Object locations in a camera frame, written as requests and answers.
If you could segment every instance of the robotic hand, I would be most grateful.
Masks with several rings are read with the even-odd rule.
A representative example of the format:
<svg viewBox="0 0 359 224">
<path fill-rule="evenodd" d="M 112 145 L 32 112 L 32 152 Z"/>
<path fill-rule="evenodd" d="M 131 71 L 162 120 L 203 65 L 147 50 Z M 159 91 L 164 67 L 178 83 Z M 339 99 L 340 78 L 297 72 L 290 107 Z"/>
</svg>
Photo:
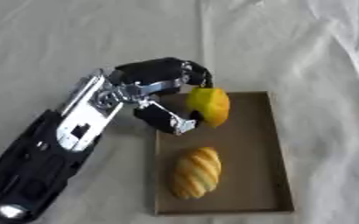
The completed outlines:
<svg viewBox="0 0 359 224">
<path fill-rule="evenodd" d="M 97 69 L 71 97 L 47 110 L 0 157 L 0 223 L 36 220 L 80 170 L 101 133 L 124 104 L 152 127 L 180 135 L 202 120 L 181 118 L 152 95 L 176 94 L 184 84 L 211 88 L 209 71 L 175 58 Z"/>
</svg>

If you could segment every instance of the cardboard tray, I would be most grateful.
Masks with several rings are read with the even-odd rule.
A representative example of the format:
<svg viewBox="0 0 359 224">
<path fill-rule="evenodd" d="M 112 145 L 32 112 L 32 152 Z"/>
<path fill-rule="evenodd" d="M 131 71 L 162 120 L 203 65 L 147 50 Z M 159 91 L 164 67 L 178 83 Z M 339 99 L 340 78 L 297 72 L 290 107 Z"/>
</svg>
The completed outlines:
<svg viewBox="0 0 359 224">
<path fill-rule="evenodd" d="M 185 94 L 164 97 L 163 105 L 184 108 Z M 229 119 L 217 129 L 201 125 L 183 136 L 157 133 L 155 214 L 291 212 L 292 197 L 265 92 L 229 94 Z M 217 149 L 222 162 L 219 185 L 201 199 L 177 199 L 167 188 L 175 159 L 185 150 Z"/>
</svg>

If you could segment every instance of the table surface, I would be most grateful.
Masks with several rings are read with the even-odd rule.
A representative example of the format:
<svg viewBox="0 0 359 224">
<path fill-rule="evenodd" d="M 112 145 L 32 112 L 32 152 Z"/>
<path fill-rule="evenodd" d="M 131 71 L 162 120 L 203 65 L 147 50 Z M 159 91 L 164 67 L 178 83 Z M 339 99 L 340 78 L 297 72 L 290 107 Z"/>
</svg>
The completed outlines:
<svg viewBox="0 0 359 224">
<path fill-rule="evenodd" d="M 359 223 L 359 0 L 0 0 L 0 154 L 94 68 L 165 56 L 271 93 L 296 212 L 153 217 L 127 108 L 37 223 Z"/>
</svg>

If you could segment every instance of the orange fruit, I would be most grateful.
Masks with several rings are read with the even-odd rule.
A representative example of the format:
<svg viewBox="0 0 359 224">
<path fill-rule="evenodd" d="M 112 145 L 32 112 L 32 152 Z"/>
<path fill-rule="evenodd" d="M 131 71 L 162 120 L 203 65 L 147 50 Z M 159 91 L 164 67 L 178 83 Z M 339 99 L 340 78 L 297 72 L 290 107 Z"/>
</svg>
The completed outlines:
<svg viewBox="0 0 359 224">
<path fill-rule="evenodd" d="M 194 87 L 187 97 L 187 108 L 197 110 L 212 127 L 223 124 L 229 117 L 230 101 L 218 87 Z"/>
</svg>

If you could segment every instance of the silver metal bracket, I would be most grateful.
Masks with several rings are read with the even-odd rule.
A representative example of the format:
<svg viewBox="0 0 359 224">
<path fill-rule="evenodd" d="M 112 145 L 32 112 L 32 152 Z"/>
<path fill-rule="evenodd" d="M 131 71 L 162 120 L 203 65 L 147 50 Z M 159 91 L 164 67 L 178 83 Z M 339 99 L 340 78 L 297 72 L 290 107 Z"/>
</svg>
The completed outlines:
<svg viewBox="0 0 359 224">
<path fill-rule="evenodd" d="M 63 122 L 57 128 L 57 140 L 68 151 L 84 151 L 103 131 L 123 102 L 110 102 L 100 108 L 97 95 L 111 84 L 104 71 L 99 69 L 85 80 L 72 95 L 71 101 L 61 110 Z"/>
</svg>

